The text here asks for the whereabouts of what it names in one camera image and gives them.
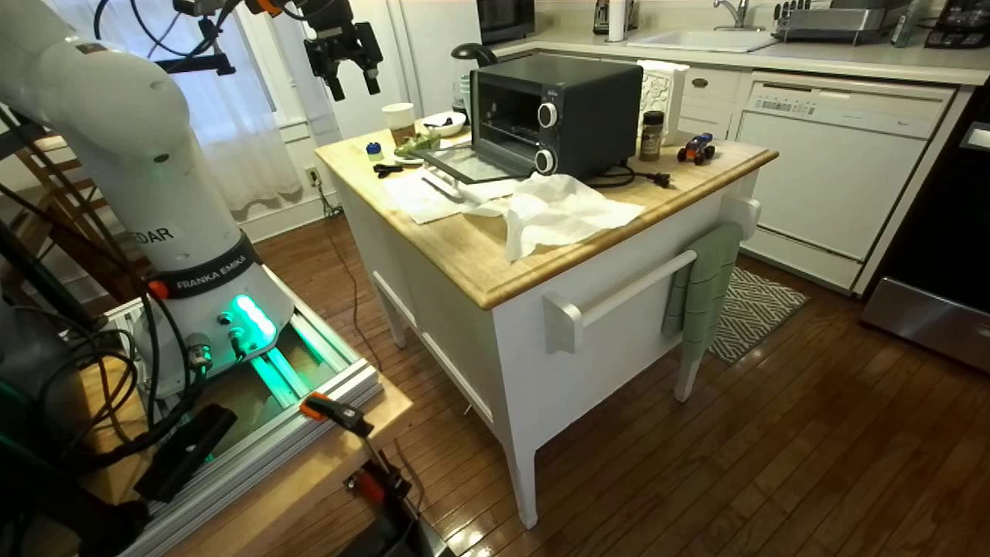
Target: microwave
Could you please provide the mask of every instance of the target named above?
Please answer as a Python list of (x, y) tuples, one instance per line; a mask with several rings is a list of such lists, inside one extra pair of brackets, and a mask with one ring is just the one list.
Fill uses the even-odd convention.
[(483, 44), (505, 44), (532, 35), (534, 0), (475, 0)]
[(596, 175), (638, 143), (642, 69), (527, 54), (470, 74), (470, 144), (511, 175)]

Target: kitchen island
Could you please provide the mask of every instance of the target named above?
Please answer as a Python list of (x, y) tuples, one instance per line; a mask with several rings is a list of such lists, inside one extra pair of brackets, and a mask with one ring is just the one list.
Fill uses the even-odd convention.
[(396, 341), (415, 331), (498, 437), (519, 519), (534, 526), (534, 449), (678, 345), (679, 333), (665, 331), (665, 270), (719, 224), (753, 225), (753, 183), (776, 150), (727, 143), (703, 167), (665, 150), (638, 169), (670, 174), (670, 187), (603, 187), (642, 208), (634, 224), (511, 262), (500, 218), (416, 225), (392, 208), (365, 156), (372, 140), (390, 144), (372, 133), (318, 149), (363, 262)]

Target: faucet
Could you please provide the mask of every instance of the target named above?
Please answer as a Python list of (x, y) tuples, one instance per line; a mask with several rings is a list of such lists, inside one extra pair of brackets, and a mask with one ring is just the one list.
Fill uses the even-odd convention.
[(753, 15), (753, 13), (747, 13), (747, 0), (737, 0), (737, 6), (732, 6), (729, 0), (714, 0), (714, 8), (719, 8), (719, 6), (729, 8), (729, 15), (732, 15), (732, 26), (729, 26), (729, 27), (732, 27), (732, 32), (753, 27), (753, 26), (747, 26), (747, 15)]

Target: door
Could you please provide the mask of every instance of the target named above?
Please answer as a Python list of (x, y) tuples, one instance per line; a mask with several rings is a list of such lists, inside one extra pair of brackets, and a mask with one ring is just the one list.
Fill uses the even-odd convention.
[(757, 175), (760, 225), (867, 259), (925, 143), (744, 111), (740, 143), (776, 149)]

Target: cup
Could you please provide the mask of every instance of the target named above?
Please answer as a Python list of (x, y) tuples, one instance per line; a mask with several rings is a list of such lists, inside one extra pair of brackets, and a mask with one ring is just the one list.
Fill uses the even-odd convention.
[(415, 105), (412, 101), (392, 101), (392, 105), (383, 105), (381, 115), (383, 115), (383, 125), (392, 133), (392, 143), (404, 144), (412, 140), (412, 133), (415, 133)]

